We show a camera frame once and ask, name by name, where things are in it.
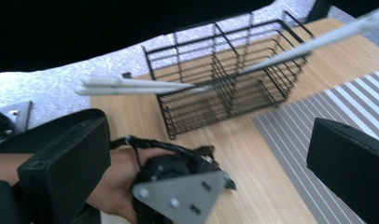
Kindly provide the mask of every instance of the hand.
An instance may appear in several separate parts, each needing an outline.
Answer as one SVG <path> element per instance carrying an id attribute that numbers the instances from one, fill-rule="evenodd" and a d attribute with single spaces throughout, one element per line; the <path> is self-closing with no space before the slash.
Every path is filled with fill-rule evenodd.
<path id="1" fill-rule="evenodd" d="M 142 164 L 149 158 L 169 153 L 171 152 L 160 148 L 139 148 Z M 103 174 L 87 203 L 107 214 L 124 217 L 133 224 L 137 223 L 131 193 L 132 183 L 139 172 L 134 150 L 114 149 L 110 151 L 110 156 L 111 166 Z"/>

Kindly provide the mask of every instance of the gray striped mat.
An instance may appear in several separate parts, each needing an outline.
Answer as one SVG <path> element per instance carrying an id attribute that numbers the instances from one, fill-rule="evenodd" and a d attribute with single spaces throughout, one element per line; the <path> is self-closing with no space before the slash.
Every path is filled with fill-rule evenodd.
<path id="1" fill-rule="evenodd" d="M 363 223 L 306 168 L 316 117 L 349 124 L 379 139 L 379 71 L 254 118 L 318 223 Z"/>

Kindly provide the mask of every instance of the gray carpet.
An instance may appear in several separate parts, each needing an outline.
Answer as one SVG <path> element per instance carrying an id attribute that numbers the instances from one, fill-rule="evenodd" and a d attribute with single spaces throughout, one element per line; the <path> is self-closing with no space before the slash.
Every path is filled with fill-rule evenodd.
<path id="1" fill-rule="evenodd" d="M 379 71 L 254 118 L 318 223 L 363 223 L 306 168 L 316 117 L 349 124 L 379 139 Z"/>
<path id="2" fill-rule="evenodd" d="M 267 21 L 280 18 L 286 10 L 297 18 L 305 17 L 314 1 L 307 0 L 277 0 L 268 7 L 256 11 L 256 21 Z M 333 7 L 330 17 L 343 21 L 351 21 L 341 10 Z M 244 26 L 247 20 L 241 17 L 222 21 L 225 27 Z M 199 27 L 181 33 L 183 38 L 191 39 L 203 36 L 207 29 Z M 158 36 L 144 43 L 122 49 L 116 52 L 89 59 L 84 62 L 72 63 L 63 67 L 32 73 L 1 73 L 0 74 L 0 107 L 21 101 L 33 101 L 29 128 L 56 119 L 60 116 L 90 107 L 90 97 L 78 96 L 73 88 L 84 76 L 120 77 L 120 74 L 131 72 L 134 77 L 148 72 L 146 60 L 141 46 L 157 48 L 172 43 L 171 35 Z"/>

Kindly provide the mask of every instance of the wooden table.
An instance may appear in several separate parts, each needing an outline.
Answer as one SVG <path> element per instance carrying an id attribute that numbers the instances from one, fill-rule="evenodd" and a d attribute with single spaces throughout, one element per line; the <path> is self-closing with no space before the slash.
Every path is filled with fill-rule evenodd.
<path id="1" fill-rule="evenodd" d="M 326 19 L 307 25 L 314 35 L 341 26 Z M 319 49 L 309 58 L 286 104 L 379 69 L 379 48 L 363 36 Z M 169 141 L 154 95 L 92 97 L 103 109 L 112 138 L 132 134 Z M 272 108 L 222 121 L 174 141 L 185 147 L 214 145 L 216 160 L 237 185 L 222 194 L 207 223 L 316 223 L 252 118 Z"/>

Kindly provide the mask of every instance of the gray stripe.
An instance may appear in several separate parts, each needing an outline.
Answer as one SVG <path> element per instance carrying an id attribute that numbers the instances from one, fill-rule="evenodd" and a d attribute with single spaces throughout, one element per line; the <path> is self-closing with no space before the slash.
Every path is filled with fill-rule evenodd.
<path id="1" fill-rule="evenodd" d="M 314 119 L 321 117 L 360 130 L 360 127 L 366 128 L 379 137 L 379 88 L 375 85 L 379 87 L 379 77 L 373 74 L 329 90 L 334 99 L 324 91 L 254 118 L 262 136 L 319 223 L 363 222 L 306 168 L 305 158 Z"/>

